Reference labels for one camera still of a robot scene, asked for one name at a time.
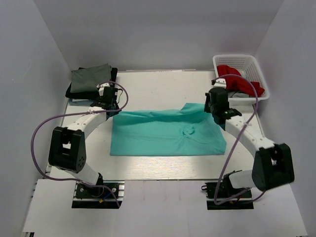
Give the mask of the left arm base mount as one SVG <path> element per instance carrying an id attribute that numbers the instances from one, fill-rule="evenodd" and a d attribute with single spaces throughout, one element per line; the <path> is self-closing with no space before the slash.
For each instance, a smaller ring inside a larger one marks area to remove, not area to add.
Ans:
<path id="1" fill-rule="evenodd" d="M 121 205 L 124 195 L 124 182 L 104 181 L 104 185 L 111 189 L 119 205 Z M 81 183 L 76 183 L 72 209 L 119 209 L 119 206 L 108 189 L 95 189 Z"/>

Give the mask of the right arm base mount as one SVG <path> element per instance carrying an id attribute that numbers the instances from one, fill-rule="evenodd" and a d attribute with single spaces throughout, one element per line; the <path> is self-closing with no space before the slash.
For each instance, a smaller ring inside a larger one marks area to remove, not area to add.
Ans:
<path id="1" fill-rule="evenodd" d="M 223 204 L 216 205 L 214 201 L 217 181 L 206 182 L 201 186 L 201 190 L 206 194 L 207 210 L 252 210 L 252 193 L 248 189 L 241 193 L 245 188 L 233 189 L 231 185 L 221 182 L 217 193 L 217 202 L 227 201 Z"/>

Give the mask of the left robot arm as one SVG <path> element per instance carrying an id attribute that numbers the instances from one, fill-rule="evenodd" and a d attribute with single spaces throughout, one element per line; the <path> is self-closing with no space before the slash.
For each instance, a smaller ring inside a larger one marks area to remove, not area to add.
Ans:
<path id="1" fill-rule="evenodd" d="M 52 132 L 48 162 L 74 178 L 88 183 L 87 191 L 93 197 L 104 192 L 101 174 L 86 161 L 86 138 L 108 118 L 117 115 L 118 89 L 105 84 L 99 88 L 100 96 L 92 102 L 87 115 L 83 115 L 67 127 L 56 127 Z"/>

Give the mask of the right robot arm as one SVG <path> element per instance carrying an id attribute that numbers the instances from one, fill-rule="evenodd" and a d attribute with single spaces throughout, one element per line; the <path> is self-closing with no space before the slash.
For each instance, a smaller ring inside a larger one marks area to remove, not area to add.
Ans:
<path id="1" fill-rule="evenodd" d="M 277 144 L 253 129 L 242 114 L 230 108 L 226 89 L 216 87 L 206 93 L 204 110 L 212 114 L 214 121 L 224 131 L 235 137 L 234 145 L 241 143 L 253 156 L 251 170 L 225 173 L 221 171 L 223 192 L 236 196 L 243 188 L 267 191 L 295 180 L 290 147 Z"/>

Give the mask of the teal t shirt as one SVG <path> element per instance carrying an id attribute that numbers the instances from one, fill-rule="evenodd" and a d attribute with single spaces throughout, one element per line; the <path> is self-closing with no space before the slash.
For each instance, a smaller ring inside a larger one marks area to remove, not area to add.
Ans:
<path id="1" fill-rule="evenodd" d="M 112 156 L 174 157 L 223 155 L 227 142 L 204 105 L 182 109 L 123 111 L 113 118 Z"/>

